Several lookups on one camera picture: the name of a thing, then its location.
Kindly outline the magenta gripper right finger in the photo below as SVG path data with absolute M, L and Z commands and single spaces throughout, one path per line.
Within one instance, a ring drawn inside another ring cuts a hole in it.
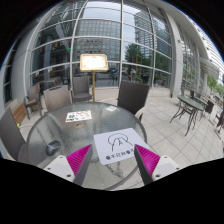
M 140 145 L 134 146 L 134 156 L 145 185 L 181 169 L 168 155 L 159 156 Z

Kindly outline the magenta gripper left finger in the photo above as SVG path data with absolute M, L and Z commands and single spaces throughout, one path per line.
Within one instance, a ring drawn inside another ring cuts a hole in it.
M 92 145 L 87 145 L 68 156 L 58 156 L 44 170 L 81 186 L 92 155 Z

